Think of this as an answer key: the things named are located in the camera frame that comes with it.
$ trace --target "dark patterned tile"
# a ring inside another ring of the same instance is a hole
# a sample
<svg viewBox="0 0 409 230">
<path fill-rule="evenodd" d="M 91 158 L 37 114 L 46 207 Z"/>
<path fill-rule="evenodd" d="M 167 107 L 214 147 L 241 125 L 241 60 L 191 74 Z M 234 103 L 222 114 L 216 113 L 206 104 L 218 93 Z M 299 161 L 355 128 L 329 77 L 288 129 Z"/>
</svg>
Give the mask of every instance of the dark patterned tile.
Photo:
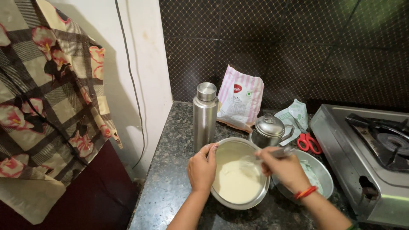
<svg viewBox="0 0 409 230">
<path fill-rule="evenodd" d="M 341 38 L 342 45 L 409 48 L 409 1 L 362 0 Z"/>
<path fill-rule="evenodd" d="M 409 108 L 409 52 L 388 52 L 379 73 L 360 90 L 360 103 Z"/>
<path fill-rule="evenodd" d="M 173 100 L 192 102 L 199 83 L 214 82 L 216 41 L 195 38 L 164 41 Z"/>
<path fill-rule="evenodd" d="M 242 41 L 276 40 L 285 0 L 225 0 L 221 38 Z"/>
<path fill-rule="evenodd" d="M 388 51 L 335 48 L 322 74 L 311 88 L 310 97 L 360 103 L 360 92 L 378 75 Z"/>
<path fill-rule="evenodd" d="M 302 43 L 334 43 L 357 0 L 291 0 L 280 39 Z"/>
<path fill-rule="evenodd" d="M 263 108 L 287 108 L 295 98 L 305 102 L 317 78 L 328 46 L 281 43 L 272 51 L 267 76 L 263 78 Z"/>
<path fill-rule="evenodd" d="M 160 0 L 164 36 L 216 38 L 220 0 Z"/>
<path fill-rule="evenodd" d="M 263 77 L 270 62 L 271 43 L 220 41 L 220 58 L 217 68 L 219 88 L 222 84 L 227 65 L 237 71 L 254 77 Z"/>
</svg>

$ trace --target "steel bowl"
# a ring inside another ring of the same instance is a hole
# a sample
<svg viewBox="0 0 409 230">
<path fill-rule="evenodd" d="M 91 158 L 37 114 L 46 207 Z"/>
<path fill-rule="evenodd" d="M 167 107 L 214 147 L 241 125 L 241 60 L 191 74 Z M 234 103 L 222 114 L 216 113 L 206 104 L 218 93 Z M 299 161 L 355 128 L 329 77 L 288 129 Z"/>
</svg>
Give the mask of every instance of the steel bowl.
<svg viewBox="0 0 409 230">
<path fill-rule="evenodd" d="M 301 150 L 294 150 L 293 154 L 295 154 L 299 160 L 307 160 L 308 163 L 311 165 L 312 170 L 314 171 L 315 175 L 317 176 L 319 182 L 321 183 L 323 194 L 326 199 L 330 198 L 334 191 L 334 182 L 330 173 L 328 172 L 327 168 L 315 157 L 311 156 L 310 154 L 301 151 Z M 284 185 L 280 183 L 280 180 L 275 176 L 272 175 L 271 178 L 273 179 L 274 186 L 283 194 L 286 198 L 293 201 L 296 204 L 301 204 L 298 200 L 294 199 L 294 195 L 290 190 L 288 190 Z"/>
<path fill-rule="evenodd" d="M 245 155 L 254 155 L 254 152 L 260 150 L 255 144 L 251 143 L 250 141 L 243 139 L 243 138 L 226 138 L 219 141 L 219 147 L 216 150 L 216 154 L 222 154 L 224 151 L 231 149 L 232 151 L 237 151 L 240 149 L 240 153 L 238 154 L 245 154 Z M 250 202 L 243 203 L 243 204 L 236 204 L 228 202 L 227 200 L 223 199 L 216 190 L 211 187 L 210 191 L 211 194 L 218 200 L 221 204 L 231 209 L 236 210 L 246 210 L 256 206 L 258 203 L 262 201 L 262 199 L 267 194 L 268 187 L 270 186 L 270 177 L 262 176 L 262 183 L 264 183 L 264 187 L 258 192 L 258 195 Z"/>
</svg>

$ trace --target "burner knob hole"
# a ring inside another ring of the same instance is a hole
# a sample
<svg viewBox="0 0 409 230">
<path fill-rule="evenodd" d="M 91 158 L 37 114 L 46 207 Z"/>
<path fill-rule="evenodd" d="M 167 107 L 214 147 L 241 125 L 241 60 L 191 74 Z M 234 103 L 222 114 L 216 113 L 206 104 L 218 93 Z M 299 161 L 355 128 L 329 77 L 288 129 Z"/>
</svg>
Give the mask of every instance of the burner knob hole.
<svg viewBox="0 0 409 230">
<path fill-rule="evenodd" d="M 374 201 L 378 198 L 379 192 L 376 189 L 375 185 L 368 180 L 366 176 L 359 177 L 359 184 L 362 187 L 362 194 L 371 201 Z"/>
</svg>

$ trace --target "granite countertop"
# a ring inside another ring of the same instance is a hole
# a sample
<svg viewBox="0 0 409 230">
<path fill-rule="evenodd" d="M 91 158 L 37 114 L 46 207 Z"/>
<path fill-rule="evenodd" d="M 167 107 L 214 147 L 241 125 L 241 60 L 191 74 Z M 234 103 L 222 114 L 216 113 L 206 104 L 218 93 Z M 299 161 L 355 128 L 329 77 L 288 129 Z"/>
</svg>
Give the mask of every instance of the granite countertop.
<svg viewBox="0 0 409 230">
<path fill-rule="evenodd" d="M 274 114 L 274 110 L 262 113 Z M 228 137 L 246 138 L 247 133 L 217 122 L 215 141 Z M 296 140 L 289 145 L 297 146 Z M 165 229 L 182 206 L 191 187 L 186 174 L 193 156 L 193 104 L 174 102 L 162 136 L 152 159 L 142 194 L 137 202 L 129 229 Z M 355 214 L 332 172 L 325 156 L 312 154 L 323 162 L 334 180 L 334 192 L 329 201 L 341 212 L 355 219 Z M 361 229 L 392 229 L 372 224 L 360 224 Z M 316 229 L 307 210 L 285 198 L 273 185 L 265 198 L 249 210 L 232 210 L 220 204 L 212 195 L 204 207 L 198 229 Z"/>
</svg>

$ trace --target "batter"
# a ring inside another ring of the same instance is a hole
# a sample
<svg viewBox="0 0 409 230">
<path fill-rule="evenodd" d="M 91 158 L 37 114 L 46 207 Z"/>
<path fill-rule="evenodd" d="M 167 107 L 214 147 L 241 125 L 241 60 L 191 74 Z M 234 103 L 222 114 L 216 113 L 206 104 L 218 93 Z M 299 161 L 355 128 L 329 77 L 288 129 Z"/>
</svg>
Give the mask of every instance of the batter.
<svg viewBox="0 0 409 230">
<path fill-rule="evenodd" d="M 244 204 L 253 200 L 260 192 L 261 172 L 257 165 L 243 167 L 240 159 L 232 160 L 229 156 L 218 157 L 215 191 L 225 200 L 235 204 Z"/>
</svg>

